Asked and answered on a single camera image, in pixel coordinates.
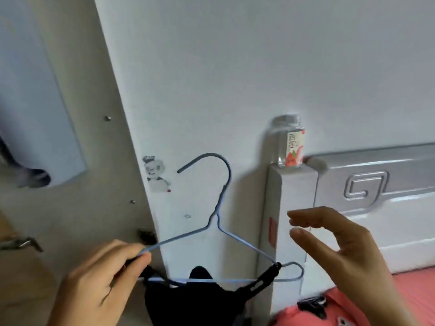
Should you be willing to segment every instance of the hanger hook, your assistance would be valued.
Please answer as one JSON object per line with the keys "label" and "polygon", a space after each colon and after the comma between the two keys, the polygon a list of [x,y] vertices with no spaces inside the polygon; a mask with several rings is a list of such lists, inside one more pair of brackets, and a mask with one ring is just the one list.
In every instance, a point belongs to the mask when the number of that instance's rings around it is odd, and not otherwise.
{"label": "hanger hook", "polygon": [[217,205],[215,207],[215,211],[213,212],[213,214],[211,214],[211,216],[213,216],[213,215],[219,213],[220,205],[222,204],[222,201],[224,200],[224,194],[225,194],[226,190],[228,189],[228,186],[230,185],[230,182],[231,182],[231,166],[230,166],[230,163],[223,156],[221,156],[220,154],[217,154],[217,153],[204,153],[204,154],[201,154],[200,156],[196,157],[192,161],[190,161],[188,164],[184,165],[179,170],[177,170],[177,173],[179,174],[179,173],[183,172],[184,170],[188,169],[191,165],[197,163],[199,160],[201,160],[203,158],[207,158],[209,156],[214,156],[216,158],[221,159],[227,165],[227,168],[228,168],[228,181],[226,182],[226,184],[222,188],[222,191],[220,192],[219,200],[218,200],[218,203],[217,203]]}

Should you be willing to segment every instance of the door handle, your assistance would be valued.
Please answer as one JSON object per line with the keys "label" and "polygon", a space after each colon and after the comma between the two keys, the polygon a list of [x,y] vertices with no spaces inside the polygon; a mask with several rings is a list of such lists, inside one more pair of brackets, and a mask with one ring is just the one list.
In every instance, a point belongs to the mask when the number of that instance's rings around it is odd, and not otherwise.
{"label": "door handle", "polygon": [[35,238],[15,238],[8,241],[0,241],[0,250],[17,250],[32,246],[38,252],[44,252]]}

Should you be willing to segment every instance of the clear plastic bottle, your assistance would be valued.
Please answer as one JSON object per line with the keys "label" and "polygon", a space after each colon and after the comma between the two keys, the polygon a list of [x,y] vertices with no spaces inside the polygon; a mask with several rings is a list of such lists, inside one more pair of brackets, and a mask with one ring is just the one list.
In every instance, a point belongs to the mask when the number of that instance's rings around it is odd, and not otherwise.
{"label": "clear plastic bottle", "polygon": [[280,167],[302,164],[305,128],[298,114],[283,115],[274,121],[273,132],[277,138],[275,162]]}

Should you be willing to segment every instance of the blue wire hanger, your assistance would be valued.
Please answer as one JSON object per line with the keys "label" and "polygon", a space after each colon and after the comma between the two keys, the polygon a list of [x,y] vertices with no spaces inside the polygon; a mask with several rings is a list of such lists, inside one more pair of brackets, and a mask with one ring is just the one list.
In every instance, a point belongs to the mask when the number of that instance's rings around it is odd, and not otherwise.
{"label": "blue wire hanger", "polygon": [[[208,219],[207,225],[205,227],[203,227],[203,228],[200,228],[200,229],[197,229],[197,230],[193,230],[193,231],[181,234],[181,235],[177,235],[176,237],[173,237],[173,238],[164,240],[162,242],[159,242],[159,243],[157,243],[155,245],[146,247],[146,248],[144,248],[143,250],[141,250],[139,252],[138,256],[142,255],[144,252],[149,252],[149,251],[151,251],[151,250],[153,250],[153,249],[155,249],[157,247],[160,247],[160,246],[165,245],[167,243],[170,243],[172,241],[176,241],[176,240],[179,240],[179,239],[182,239],[182,238],[186,238],[188,236],[191,236],[191,235],[194,235],[194,234],[197,234],[197,233],[200,233],[200,232],[203,232],[203,231],[207,230],[211,226],[211,221],[216,216],[217,220],[218,220],[217,221],[218,222],[217,227],[218,227],[218,229],[221,232],[225,233],[226,235],[230,236],[231,238],[233,238],[233,239],[241,242],[242,244],[248,246],[249,248],[253,249],[254,251],[259,253],[260,255],[262,255],[265,258],[267,258],[273,264],[275,264],[275,265],[280,264],[280,263],[276,262],[271,256],[269,256],[268,254],[263,252],[262,250],[260,250],[257,247],[251,245],[250,243],[248,243],[247,241],[243,240],[242,238],[239,238],[238,236],[232,234],[231,232],[228,232],[228,231],[222,229],[222,227],[220,226],[220,206],[222,205],[222,202],[223,202],[224,196],[225,196],[225,192],[228,189],[228,186],[230,185],[230,182],[231,182],[231,166],[230,166],[229,162],[223,156],[221,156],[220,154],[217,154],[217,153],[204,153],[204,154],[201,154],[199,157],[193,159],[188,164],[186,164],[185,166],[183,166],[182,168],[177,170],[177,173],[178,174],[182,173],[184,170],[188,169],[190,166],[192,166],[193,164],[197,163],[199,160],[201,160],[203,158],[206,158],[206,157],[209,157],[209,156],[214,156],[216,158],[219,158],[219,159],[221,159],[227,165],[227,168],[228,168],[228,181],[225,183],[224,187],[222,188],[222,191],[220,192],[218,203],[217,203],[217,205],[215,207],[215,210],[210,215],[210,218]],[[291,279],[276,279],[277,282],[295,281],[295,280],[301,279],[304,276],[304,268],[303,268],[302,265],[300,265],[297,262],[289,262],[289,263],[286,263],[286,264],[282,264],[282,267],[286,267],[286,266],[290,266],[290,265],[296,265],[296,266],[298,266],[301,269],[301,274],[298,277],[296,277],[296,278],[291,278]],[[250,282],[250,281],[255,281],[255,280],[256,279],[222,279],[222,280],[212,280],[212,279],[177,279],[177,281],[196,282],[196,283],[210,282],[210,281],[213,281],[213,282],[232,282],[232,283],[235,283],[235,282]],[[162,279],[156,277],[156,278],[150,278],[149,281],[162,281]]]}

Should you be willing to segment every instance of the bed headboard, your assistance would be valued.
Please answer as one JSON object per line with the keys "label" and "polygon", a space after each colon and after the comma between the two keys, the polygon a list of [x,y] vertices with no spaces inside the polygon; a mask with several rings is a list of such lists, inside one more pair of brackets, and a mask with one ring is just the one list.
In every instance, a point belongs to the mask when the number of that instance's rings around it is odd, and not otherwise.
{"label": "bed headboard", "polygon": [[[313,156],[299,168],[270,166],[261,248],[280,262],[302,263],[305,276],[269,287],[254,302],[257,317],[334,286],[288,235],[287,210],[313,206],[333,207],[367,227],[392,273],[435,265],[435,144]],[[272,243],[270,224],[276,226]],[[312,233],[338,249],[330,232]],[[258,272],[266,267],[259,259]],[[280,277],[297,273],[283,269]]]}

